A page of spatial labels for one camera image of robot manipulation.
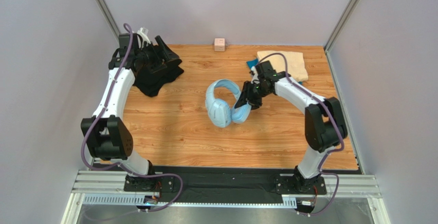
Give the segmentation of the light blue headphones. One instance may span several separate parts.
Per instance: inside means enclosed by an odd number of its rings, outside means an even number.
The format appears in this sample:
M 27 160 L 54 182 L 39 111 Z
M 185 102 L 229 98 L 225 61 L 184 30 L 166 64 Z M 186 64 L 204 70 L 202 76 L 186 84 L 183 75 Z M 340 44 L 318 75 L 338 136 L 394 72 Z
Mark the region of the light blue headphones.
M 239 86 L 231 80 L 220 79 L 213 82 L 207 88 L 205 99 L 205 106 L 211 122 L 220 128 L 230 125 L 231 122 L 236 124 L 245 122 L 251 112 L 251 106 L 244 103 L 243 106 L 238 108 L 230 107 L 226 101 L 215 97 L 214 90 L 219 87 L 226 88 L 234 95 L 235 104 L 237 104 L 241 95 Z

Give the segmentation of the black t shirt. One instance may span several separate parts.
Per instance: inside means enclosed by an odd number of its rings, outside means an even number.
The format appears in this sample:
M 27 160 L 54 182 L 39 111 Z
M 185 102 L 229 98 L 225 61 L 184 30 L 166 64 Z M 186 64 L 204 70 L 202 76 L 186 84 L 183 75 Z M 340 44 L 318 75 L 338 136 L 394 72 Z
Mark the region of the black t shirt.
M 167 84 L 174 82 L 179 76 L 184 73 L 180 66 L 170 66 L 171 70 L 165 74 L 138 74 L 135 77 L 134 86 L 136 86 L 144 95 L 155 97 L 159 94 L 161 88 Z

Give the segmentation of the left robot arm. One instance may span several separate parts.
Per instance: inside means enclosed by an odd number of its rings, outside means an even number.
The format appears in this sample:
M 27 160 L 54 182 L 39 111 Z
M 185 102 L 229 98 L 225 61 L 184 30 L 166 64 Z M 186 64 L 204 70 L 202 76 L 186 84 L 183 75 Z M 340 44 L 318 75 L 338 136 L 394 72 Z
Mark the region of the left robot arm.
M 134 150 L 123 112 L 132 87 L 147 97 L 157 96 L 165 84 L 184 73 L 182 60 L 159 35 L 155 42 L 140 31 L 120 34 L 118 39 L 101 102 L 90 118 L 81 121 L 81 150 L 88 149 L 92 157 L 120 166 L 131 175 L 153 175 L 152 163 Z

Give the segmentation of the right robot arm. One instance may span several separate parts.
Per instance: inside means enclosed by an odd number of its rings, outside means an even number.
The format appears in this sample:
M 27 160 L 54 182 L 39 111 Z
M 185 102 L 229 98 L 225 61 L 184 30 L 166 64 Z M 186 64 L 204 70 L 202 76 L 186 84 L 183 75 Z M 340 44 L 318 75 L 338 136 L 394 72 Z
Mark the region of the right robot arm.
M 252 81 L 246 81 L 235 108 L 249 105 L 251 109 L 262 106 L 262 99 L 274 94 L 281 97 L 304 114 L 304 134 L 308 144 L 296 175 L 303 179 L 314 178 L 328 155 L 344 149 L 348 132 L 337 98 L 317 95 L 297 81 L 286 71 L 276 72 L 269 61 L 259 62 L 253 68 Z

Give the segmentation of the blue folded t shirt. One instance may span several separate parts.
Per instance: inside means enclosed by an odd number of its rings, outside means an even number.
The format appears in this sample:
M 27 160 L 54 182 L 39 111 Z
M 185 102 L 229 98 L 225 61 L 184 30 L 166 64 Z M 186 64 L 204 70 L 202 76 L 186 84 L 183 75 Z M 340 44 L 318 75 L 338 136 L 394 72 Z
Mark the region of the blue folded t shirt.
M 258 62 L 259 62 L 259 60 L 258 60 L 257 58 L 255 58 L 254 60 L 251 60 L 251 61 L 247 61 L 247 62 L 246 62 L 247 66 L 248 66 L 248 68 L 249 68 L 249 72 L 250 72 L 251 67 L 256 66 L 256 64 L 257 64 Z

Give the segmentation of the small beige cube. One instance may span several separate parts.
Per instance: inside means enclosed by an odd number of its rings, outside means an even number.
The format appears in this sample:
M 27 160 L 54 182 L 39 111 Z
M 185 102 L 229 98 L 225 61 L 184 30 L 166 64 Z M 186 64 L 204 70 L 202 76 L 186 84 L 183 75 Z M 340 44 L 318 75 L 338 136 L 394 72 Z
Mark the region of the small beige cube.
M 225 52 L 226 51 L 226 39 L 225 38 L 215 38 L 213 45 L 214 45 L 215 52 Z

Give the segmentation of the cream folded t shirt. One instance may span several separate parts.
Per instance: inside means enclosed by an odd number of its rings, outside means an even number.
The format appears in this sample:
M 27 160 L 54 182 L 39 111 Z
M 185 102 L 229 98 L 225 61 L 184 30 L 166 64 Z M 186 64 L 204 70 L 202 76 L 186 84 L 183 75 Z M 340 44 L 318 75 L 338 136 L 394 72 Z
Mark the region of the cream folded t shirt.
M 287 61 L 287 72 L 297 82 L 305 82 L 308 80 L 308 73 L 305 68 L 302 52 L 264 50 L 257 52 L 257 59 L 261 60 L 272 53 L 280 53 L 285 56 Z M 265 61 L 269 61 L 276 72 L 286 71 L 285 61 L 281 55 L 276 54 L 270 56 Z

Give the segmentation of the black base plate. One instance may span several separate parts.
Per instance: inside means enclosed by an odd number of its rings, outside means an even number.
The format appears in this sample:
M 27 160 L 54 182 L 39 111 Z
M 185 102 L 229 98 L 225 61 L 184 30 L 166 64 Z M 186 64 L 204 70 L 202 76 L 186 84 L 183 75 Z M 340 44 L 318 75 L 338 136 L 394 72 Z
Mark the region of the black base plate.
M 357 171 L 325 171 L 315 179 L 299 180 L 297 169 L 153 166 L 155 178 L 126 175 L 122 193 L 157 193 L 162 201 L 178 203 L 278 204 L 283 195 L 327 196 L 330 177 Z

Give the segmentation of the aluminium frame rail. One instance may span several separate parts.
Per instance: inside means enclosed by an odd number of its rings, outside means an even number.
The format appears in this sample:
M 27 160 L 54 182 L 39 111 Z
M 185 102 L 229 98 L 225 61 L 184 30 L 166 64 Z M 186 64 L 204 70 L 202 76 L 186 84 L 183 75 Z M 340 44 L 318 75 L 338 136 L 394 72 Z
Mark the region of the aluminium frame rail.
M 390 222 L 373 175 L 329 170 L 303 190 L 293 179 L 291 169 L 79 171 L 62 223 Z

